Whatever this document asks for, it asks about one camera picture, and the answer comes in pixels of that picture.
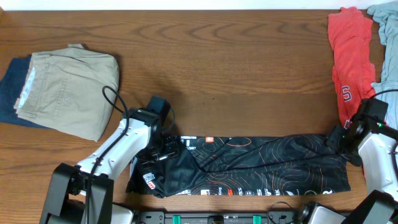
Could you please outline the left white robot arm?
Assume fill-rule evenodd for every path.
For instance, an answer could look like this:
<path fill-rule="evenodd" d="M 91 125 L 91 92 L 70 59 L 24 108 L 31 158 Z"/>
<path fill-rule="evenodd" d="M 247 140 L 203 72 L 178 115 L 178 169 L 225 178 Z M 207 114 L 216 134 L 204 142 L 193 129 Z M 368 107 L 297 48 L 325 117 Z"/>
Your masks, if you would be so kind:
<path fill-rule="evenodd" d="M 90 156 L 52 173 L 41 223 L 132 223 L 134 213 L 113 202 L 114 182 L 140 152 L 162 149 L 162 125 L 170 111 L 130 109 L 115 132 Z"/>

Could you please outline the black orange patterned jersey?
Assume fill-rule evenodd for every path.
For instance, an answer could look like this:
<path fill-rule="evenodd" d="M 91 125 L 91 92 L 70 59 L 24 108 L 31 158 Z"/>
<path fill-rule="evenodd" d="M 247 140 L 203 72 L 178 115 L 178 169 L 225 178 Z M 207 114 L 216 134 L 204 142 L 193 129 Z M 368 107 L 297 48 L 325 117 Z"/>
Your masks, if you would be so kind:
<path fill-rule="evenodd" d="M 322 134 L 285 137 L 170 136 L 178 154 L 132 160 L 126 191 L 172 195 L 319 195 L 351 189 L 346 160 Z"/>

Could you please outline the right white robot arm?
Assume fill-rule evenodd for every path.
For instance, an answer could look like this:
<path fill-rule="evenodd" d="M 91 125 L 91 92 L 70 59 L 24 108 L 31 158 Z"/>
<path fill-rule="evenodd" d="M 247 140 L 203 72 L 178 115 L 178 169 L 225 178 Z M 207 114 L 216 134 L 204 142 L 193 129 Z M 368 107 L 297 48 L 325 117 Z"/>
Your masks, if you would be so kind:
<path fill-rule="evenodd" d="M 346 216 L 312 202 L 299 211 L 294 223 L 397 224 L 397 130 L 376 124 L 358 152 L 368 196 Z"/>

